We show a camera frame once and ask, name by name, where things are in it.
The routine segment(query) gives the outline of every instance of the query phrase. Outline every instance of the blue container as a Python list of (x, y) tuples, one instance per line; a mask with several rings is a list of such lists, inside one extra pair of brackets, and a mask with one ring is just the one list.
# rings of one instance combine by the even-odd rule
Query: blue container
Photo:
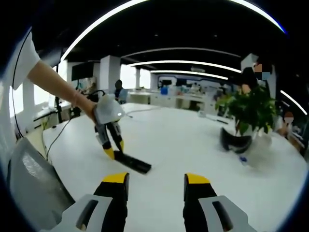
[(161, 94), (162, 95), (167, 95), (168, 93), (169, 93), (168, 87), (161, 87)]

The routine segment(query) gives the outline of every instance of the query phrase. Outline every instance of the curved led light strip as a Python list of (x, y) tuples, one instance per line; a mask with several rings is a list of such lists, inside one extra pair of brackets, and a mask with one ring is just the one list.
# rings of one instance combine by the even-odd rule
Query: curved led light strip
[(210, 76), (210, 77), (215, 77), (215, 78), (219, 78), (223, 80), (228, 80), (228, 78), (225, 76), (218, 76), (218, 75), (201, 73), (201, 72), (189, 72), (189, 71), (178, 71), (178, 70), (155, 70), (155, 71), (150, 71), (150, 72), (151, 73), (183, 73), (183, 74)]
[(126, 57), (131, 57), (134, 55), (138, 54), (143, 54), (143, 53), (149, 53), (149, 52), (161, 52), (161, 51), (169, 51), (169, 50), (196, 50), (196, 51), (206, 51), (206, 52), (216, 52), (216, 53), (221, 53), (221, 54), (226, 54), (234, 57), (241, 57), (239, 55), (229, 53), (229, 52), (223, 52), (219, 50), (213, 50), (213, 49), (208, 49), (208, 48), (200, 48), (200, 47), (165, 47), (165, 48), (157, 48), (157, 49), (150, 49), (150, 50), (145, 50), (141, 52), (135, 52), (131, 54), (127, 54), (125, 56), (122, 56), (121, 58), (126, 58)]
[(282, 93), (285, 97), (287, 97), (288, 99), (290, 99), (305, 115), (307, 115), (308, 113), (304, 110), (303, 107), (301, 107), (301, 105), (295, 101), (290, 95), (288, 95), (286, 92), (284, 91), (280, 91), (280, 93)]
[(104, 22), (106, 19), (112, 17), (113, 15), (131, 7), (136, 4), (139, 4), (141, 2), (148, 1), (148, 0), (131, 0), (125, 4), (122, 4), (121, 6), (116, 7), (115, 9), (109, 11), (105, 15), (103, 15), (101, 18), (96, 20), (93, 24), (91, 24), (89, 27), (87, 27), (86, 30), (83, 31), (82, 34), (80, 34), (77, 39), (68, 47), (66, 52), (61, 57), (61, 61), (64, 61), (64, 59), (68, 56), (68, 54), (72, 51), (72, 49), (85, 37), (89, 32), (91, 32), (96, 26), (98, 26), (100, 23)]
[(257, 6), (254, 6), (252, 3), (249, 3), (247, 1), (244, 0), (229, 0), (235, 3), (238, 3), (240, 5), (243, 5), (255, 12), (257, 12), (258, 14), (260, 14), (261, 16), (263, 16), (264, 18), (268, 19), (270, 22), (272, 22), (274, 25), (276, 25), (276, 27), (278, 27), (283, 33), (285, 33), (284, 29), (279, 25), (279, 23), (276, 22), (275, 19), (273, 19), (269, 14), (267, 14), (265, 11), (263, 11), (262, 9), (258, 8)]
[(146, 64), (166, 64), (166, 63), (181, 63), (181, 64), (199, 64), (199, 65), (207, 65), (213, 66), (221, 69), (227, 69), (233, 72), (241, 73), (241, 70), (233, 69), (227, 66), (219, 65), (219, 64), (211, 64), (199, 61), (188, 61), (188, 60), (159, 60), (159, 61), (148, 61), (148, 62), (140, 62), (135, 64), (129, 64), (128, 66), (138, 66), (138, 65), (146, 65)]

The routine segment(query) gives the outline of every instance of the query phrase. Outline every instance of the monitor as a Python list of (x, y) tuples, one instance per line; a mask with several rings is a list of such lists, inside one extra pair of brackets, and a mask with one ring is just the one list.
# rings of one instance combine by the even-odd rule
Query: monitor
[(187, 80), (186, 79), (177, 79), (176, 86), (186, 86)]
[(169, 86), (172, 84), (171, 80), (162, 80), (162, 86)]
[(94, 62), (86, 62), (72, 67), (72, 81), (93, 77)]

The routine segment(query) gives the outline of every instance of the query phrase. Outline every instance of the window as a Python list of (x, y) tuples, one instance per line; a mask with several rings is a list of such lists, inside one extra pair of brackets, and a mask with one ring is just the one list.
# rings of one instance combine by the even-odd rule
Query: window
[[(67, 81), (67, 70), (68, 62), (65, 60), (59, 63), (58, 73), (63, 80)], [(50, 93), (46, 92), (44, 89), (41, 89), (37, 85), (34, 85), (34, 104), (39, 105), (49, 101)]]
[(150, 88), (150, 71), (146, 69), (140, 70), (140, 87)]
[(49, 92), (46, 92), (44, 89), (41, 89), (37, 85), (34, 85), (34, 104), (39, 105), (44, 102), (48, 102)]
[(24, 100), (23, 100), (23, 84), (21, 84), (17, 90), (13, 90), (10, 86), (10, 117), (14, 117), (14, 107), (15, 113), (19, 114), (24, 110)]
[(122, 64), (120, 69), (120, 80), (122, 81), (123, 88), (136, 88), (136, 68)]

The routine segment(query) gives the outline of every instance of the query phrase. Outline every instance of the tabletop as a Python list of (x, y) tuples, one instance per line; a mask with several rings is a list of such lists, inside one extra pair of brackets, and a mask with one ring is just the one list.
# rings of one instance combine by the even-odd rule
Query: tabletop
[[(125, 153), (152, 164), (152, 170), (142, 175), (110, 160), (95, 139), (92, 121), (86, 116), (72, 119), (53, 144), (50, 159), (75, 200), (93, 194), (104, 176), (129, 172), (125, 231), (185, 232), (183, 176), (190, 172), (208, 178), (217, 195), (246, 212), (258, 231), (275, 231), (286, 219), (308, 167), (284, 138), (274, 134), (258, 165), (243, 166), (219, 145), (220, 128), (228, 125), (187, 110), (134, 103), (123, 107), (135, 111), (129, 113), (133, 118), (119, 121)], [(44, 131), (47, 147), (65, 124)]]

